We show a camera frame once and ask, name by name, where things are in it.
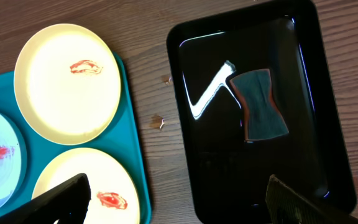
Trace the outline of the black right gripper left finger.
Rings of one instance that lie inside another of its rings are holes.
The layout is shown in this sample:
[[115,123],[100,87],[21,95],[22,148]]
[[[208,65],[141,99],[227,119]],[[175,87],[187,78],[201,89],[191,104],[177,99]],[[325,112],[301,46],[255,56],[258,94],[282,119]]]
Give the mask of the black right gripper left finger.
[[83,223],[91,200],[87,175],[77,174],[0,217],[0,224]]

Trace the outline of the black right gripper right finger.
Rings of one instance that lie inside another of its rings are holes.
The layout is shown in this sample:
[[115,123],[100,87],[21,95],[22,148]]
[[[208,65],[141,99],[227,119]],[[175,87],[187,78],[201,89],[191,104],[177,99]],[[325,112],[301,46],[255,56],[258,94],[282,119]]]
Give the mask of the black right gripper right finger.
[[305,197],[275,175],[269,177],[265,202],[273,224],[358,224],[358,218]]

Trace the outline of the yellow plate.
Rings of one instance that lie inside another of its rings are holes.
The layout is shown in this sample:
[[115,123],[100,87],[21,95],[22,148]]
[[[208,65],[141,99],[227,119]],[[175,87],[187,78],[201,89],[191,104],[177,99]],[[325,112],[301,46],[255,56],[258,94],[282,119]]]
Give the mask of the yellow plate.
[[109,154],[88,147],[70,149],[52,159],[40,174],[32,198],[79,173],[86,174],[91,200],[84,222],[140,223],[140,202],[133,180]]
[[79,145],[113,120],[121,75],[106,43],[75,24],[55,24],[23,46],[14,69],[14,94],[27,124],[48,141]]

